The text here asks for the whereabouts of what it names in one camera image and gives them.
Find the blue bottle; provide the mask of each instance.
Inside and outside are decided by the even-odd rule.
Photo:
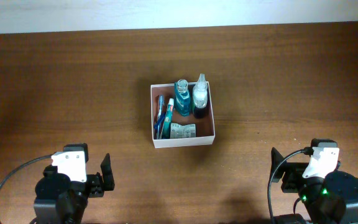
[[[179,80],[175,83],[175,109],[182,115],[190,114],[190,93],[186,80]]]

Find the pointed bottle nozzle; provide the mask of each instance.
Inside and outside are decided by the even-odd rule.
[[[200,89],[206,89],[206,81],[205,81],[205,75],[204,74],[200,74],[200,77],[197,81],[197,88],[200,88]]]

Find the white bottle cap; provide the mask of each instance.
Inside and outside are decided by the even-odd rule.
[[[172,98],[169,99],[168,105],[173,105],[173,99]]]

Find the wood grain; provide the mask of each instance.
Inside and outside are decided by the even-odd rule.
[[[150,85],[200,73],[214,144],[154,149]],[[88,143],[90,174],[108,152],[116,189],[89,200],[84,223],[258,223],[271,148],[312,138],[336,140],[341,169],[358,177],[358,22],[0,35],[0,181],[68,143]],[[4,223],[35,217],[48,163],[3,188]],[[273,186],[276,215],[295,199]]]

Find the open box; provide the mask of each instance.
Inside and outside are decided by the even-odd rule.
[[[196,85],[195,82],[188,83],[188,89],[190,94],[193,92],[193,87]],[[180,125],[196,124],[196,137],[195,138],[182,138],[182,139],[156,139],[154,122],[157,119],[158,114],[158,96],[164,96],[164,108],[163,112],[166,112],[168,101],[170,98],[175,99],[175,85],[171,84],[160,84],[150,86],[150,98],[151,98],[151,114],[152,114],[152,138],[155,148],[162,147],[179,147],[179,146],[200,146],[212,144],[215,138],[215,123],[214,114],[212,111],[211,92],[208,85],[208,113],[204,118],[196,119],[193,114],[189,116],[182,116],[176,110],[173,110],[172,122]]]

